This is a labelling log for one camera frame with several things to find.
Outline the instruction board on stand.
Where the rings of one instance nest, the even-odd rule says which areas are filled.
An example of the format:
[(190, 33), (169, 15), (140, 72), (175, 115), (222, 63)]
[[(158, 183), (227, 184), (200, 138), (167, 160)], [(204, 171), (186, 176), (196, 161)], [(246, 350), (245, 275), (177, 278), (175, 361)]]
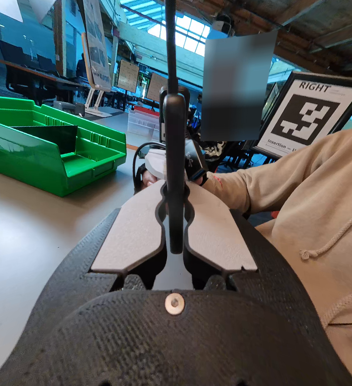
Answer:
[(99, 110), (102, 96), (111, 91), (111, 78), (107, 60), (106, 42), (100, 3), (98, 0), (83, 0), (85, 32), (81, 35), (84, 60), (90, 91), (85, 103), (85, 113), (100, 118), (111, 114)]

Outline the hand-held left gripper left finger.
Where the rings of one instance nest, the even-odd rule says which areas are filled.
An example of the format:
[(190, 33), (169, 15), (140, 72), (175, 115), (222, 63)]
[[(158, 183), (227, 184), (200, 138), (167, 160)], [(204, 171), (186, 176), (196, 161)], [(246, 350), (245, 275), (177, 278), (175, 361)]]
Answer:
[(131, 197), (120, 208), (91, 265), (95, 273), (129, 273), (154, 263), (159, 273), (167, 260), (165, 228), (160, 207), (164, 180)]

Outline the green plastic bin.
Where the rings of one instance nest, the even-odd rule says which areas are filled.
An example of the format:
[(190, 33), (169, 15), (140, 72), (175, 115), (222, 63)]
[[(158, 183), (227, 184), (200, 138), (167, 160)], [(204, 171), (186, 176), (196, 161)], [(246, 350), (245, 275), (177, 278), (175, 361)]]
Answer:
[[(77, 125), (75, 153), (13, 126)], [(64, 197), (126, 161), (126, 134), (33, 100), (0, 97), (0, 173)]]

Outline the black divider of green bin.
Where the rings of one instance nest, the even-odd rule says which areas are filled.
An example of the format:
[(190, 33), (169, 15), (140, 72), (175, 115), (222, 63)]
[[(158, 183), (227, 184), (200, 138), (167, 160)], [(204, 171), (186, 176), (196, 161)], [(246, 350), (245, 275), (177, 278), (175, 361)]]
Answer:
[(13, 126), (12, 128), (55, 143), (61, 155), (76, 151), (77, 125)]

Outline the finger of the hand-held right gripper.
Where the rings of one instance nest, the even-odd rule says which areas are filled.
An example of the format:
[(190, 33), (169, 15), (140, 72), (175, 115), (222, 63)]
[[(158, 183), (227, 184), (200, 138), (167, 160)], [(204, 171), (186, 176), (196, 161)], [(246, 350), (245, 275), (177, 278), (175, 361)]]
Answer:
[(145, 156), (145, 167), (158, 180), (167, 180), (166, 151), (149, 149)]

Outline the person's right hand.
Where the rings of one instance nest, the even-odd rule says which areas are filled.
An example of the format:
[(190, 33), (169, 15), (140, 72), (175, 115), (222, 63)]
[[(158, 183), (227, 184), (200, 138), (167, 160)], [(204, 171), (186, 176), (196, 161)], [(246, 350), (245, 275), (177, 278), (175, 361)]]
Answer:
[[(158, 181), (158, 178), (154, 176), (152, 173), (150, 173), (148, 170), (145, 170), (141, 174), (141, 189), (144, 189)], [(198, 186), (202, 186), (207, 181), (207, 175), (204, 175), (200, 177), (197, 180), (194, 180), (193, 182), (197, 184)]]

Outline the grey device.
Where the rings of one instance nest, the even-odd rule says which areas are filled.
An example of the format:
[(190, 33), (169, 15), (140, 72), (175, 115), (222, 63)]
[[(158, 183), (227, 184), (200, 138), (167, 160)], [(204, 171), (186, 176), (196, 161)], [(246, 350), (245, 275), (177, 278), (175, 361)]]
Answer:
[(54, 100), (53, 101), (53, 107), (55, 109), (61, 110), (66, 113), (70, 113), (79, 117), (84, 118), (86, 113), (85, 113), (85, 105), (82, 103), (68, 103), (68, 102), (63, 102), (63, 101), (58, 101)]

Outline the person's right forearm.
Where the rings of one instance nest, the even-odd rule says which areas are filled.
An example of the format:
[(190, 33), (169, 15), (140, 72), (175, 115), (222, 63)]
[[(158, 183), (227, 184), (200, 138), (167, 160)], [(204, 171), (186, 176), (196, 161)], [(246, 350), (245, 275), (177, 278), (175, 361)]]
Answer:
[(272, 164), (231, 173), (208, 172), (201, 186), (244, 214), (278, 211), (306, 179), (317, 177), (321, 187), (331, 187), (327, 179), (350, 163), (352, 129), (327, 135)]

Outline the clear plastic organizer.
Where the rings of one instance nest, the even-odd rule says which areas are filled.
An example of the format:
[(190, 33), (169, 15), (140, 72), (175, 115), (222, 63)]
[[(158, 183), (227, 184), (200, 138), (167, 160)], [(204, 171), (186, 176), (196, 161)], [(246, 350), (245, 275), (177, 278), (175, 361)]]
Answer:
[(127, 132), (140, 136), (159, 139), (159, 113), (149, 109), (131, 109), (128, 113)]

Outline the large framed marker sign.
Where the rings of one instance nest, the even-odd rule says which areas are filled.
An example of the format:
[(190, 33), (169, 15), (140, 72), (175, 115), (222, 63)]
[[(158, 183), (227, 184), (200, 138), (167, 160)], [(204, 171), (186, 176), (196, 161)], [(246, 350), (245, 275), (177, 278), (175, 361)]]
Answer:
[(293, 71), (250, 148), (277, 160), (342, 130), (351, 116), (351, 77)]

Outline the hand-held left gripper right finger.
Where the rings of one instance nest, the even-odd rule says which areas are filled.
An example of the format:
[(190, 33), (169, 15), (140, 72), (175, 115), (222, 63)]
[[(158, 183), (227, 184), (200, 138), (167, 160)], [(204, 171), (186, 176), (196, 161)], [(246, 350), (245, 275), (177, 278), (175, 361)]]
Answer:
[(257, 265), (227, 205), (193, 182), (186, 186), (193, 210), (186, 230), (188, 251), (221, 273), (256, 272)]

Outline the notice board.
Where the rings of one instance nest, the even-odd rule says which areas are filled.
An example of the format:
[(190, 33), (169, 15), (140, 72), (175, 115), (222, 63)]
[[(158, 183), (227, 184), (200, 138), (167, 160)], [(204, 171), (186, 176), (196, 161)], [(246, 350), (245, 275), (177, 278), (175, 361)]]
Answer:
[(167, 78), (164, 78), (163, 76), (153, 72), (149, 81), (146, 99), (159, 102), (161, 88), (167, 88), (167, 81)]
[(139, 71), (139, 66), (126, 60), (121, 60), (117, 87), (135, 94), (138, 84)]

